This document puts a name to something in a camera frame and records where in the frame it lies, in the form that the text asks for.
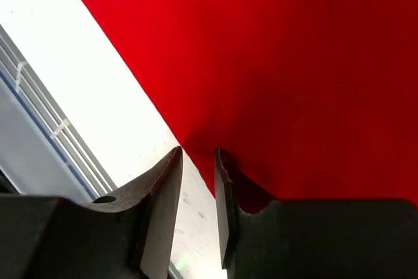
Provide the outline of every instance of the black object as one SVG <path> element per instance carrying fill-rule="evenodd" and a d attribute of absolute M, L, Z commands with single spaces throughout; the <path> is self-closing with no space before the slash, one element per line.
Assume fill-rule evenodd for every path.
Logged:
<path fill-rule="evenodd" d="M 216 151 L 229 279 L 416 279 L 418 211 L 401 199 L 282 201 Z"/>
<path fill-rule="evenodd" d="M 181 180 L 177 147 L 84 206 L 2 194 L 0 278 L 166 279 Z"/>
<path fill-rule="evenodd" d="M 0 193 L 19 194 L 18 190 L 8 180 L 5 174 L 0 169 Z"/>

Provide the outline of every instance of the red surface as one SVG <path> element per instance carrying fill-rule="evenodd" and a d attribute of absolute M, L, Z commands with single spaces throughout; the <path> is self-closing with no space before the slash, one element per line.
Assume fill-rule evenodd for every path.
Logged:
<path fill-rule="evenodd" d="M 418 0 L 83 2 L 212 191 L 418 203 Z"/>

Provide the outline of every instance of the white floor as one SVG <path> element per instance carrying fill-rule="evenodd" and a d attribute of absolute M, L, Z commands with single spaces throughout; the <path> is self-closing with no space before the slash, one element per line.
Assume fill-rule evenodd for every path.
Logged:
<path fill-rule="evenodd" d="M 0 0 L 0 24 L 120 186 L 177 140 L 81 0 Z M 185 278 L 220 270 L 215 201 L 188 156 L 172 261 Z"/>

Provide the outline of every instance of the white cable tie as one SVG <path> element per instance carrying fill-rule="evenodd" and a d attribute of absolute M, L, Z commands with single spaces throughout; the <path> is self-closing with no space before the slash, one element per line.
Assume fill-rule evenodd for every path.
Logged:
<path fill-rule="evenodd" d="M 59 135 L 59 133 L 65 128 L 65 127 L 69 127 L 71 125 L 70 120 L 68 120 L 67 118 L 65 118 L 62 123 L 56 128 L 56 130 L 51 134 L 51 139 L 54 139 L 57 137 L 57 135 Z"/>
<path fill-rule="evenodd" d="M 16 90 L 16 93 L 19 93 L 20 81 L 22 80 L 22 69 L 25 65 L 29 65 L 26 60 L 18 63 L 17 73 L 16 73 L 16 85 L 14 87 L 14 89 Z"/>

